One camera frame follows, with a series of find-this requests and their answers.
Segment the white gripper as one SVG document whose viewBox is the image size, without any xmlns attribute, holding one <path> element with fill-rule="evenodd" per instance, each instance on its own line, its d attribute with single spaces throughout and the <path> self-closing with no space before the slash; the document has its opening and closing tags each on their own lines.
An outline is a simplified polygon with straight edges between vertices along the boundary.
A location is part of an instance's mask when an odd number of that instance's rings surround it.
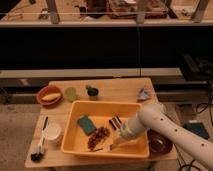
<svg viewBox="0 0 213 171">
<path fill-rule="evenodd" d="M 121 124 L 120 129 L 117 130 L 113 137 L 113 143 L 123 144 L 130 140 L 134 140 L 136 138 L 136 133 L 134 132 L 133 127 L 128 123 L 124 122 Z"/>
</svg>

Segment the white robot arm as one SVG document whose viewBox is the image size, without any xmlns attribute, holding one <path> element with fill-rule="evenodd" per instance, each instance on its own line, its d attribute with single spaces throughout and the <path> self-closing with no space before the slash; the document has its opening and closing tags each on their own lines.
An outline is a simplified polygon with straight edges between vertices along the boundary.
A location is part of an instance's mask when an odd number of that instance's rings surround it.
<svg viewBox="0 0 213 171">
<path fill-rule="evenodd" d="M 161 103 L 141 106 L 121 124 L 113 143 L 121 144 L 137 139 L 146 129 L 152 129 L 165 136 L 205 168 L 213 171 L 213 143 L 171 121 Z"/>
</svg>

